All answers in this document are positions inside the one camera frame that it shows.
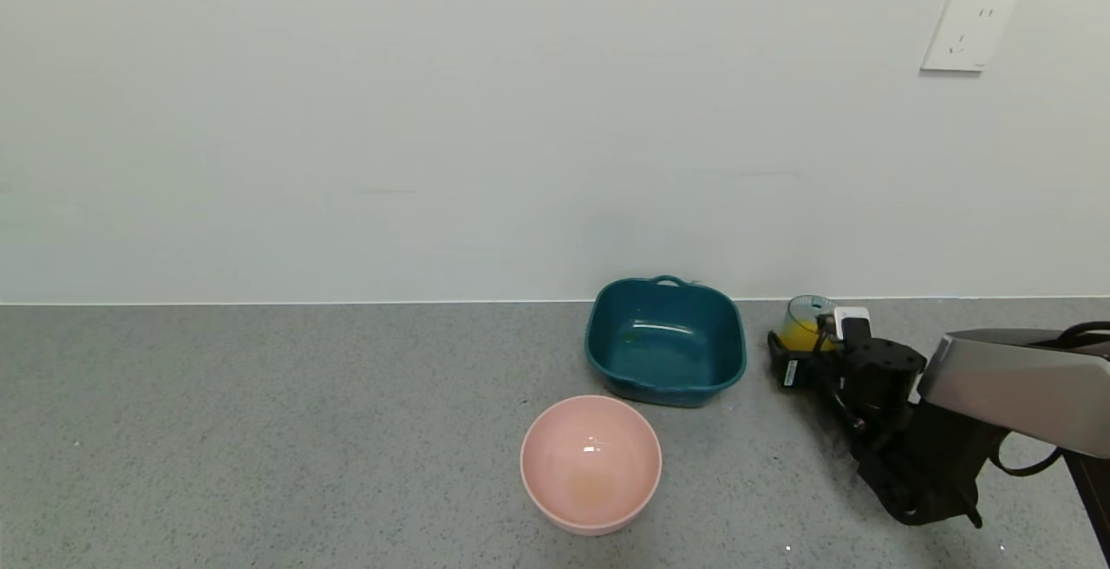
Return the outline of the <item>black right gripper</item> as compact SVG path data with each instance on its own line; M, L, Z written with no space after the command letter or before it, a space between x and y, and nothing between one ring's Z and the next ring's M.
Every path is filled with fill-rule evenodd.
M774 331L767 331L767 350L773 375L780 376L784 389L815 389L820 385L825 353L788 350Z

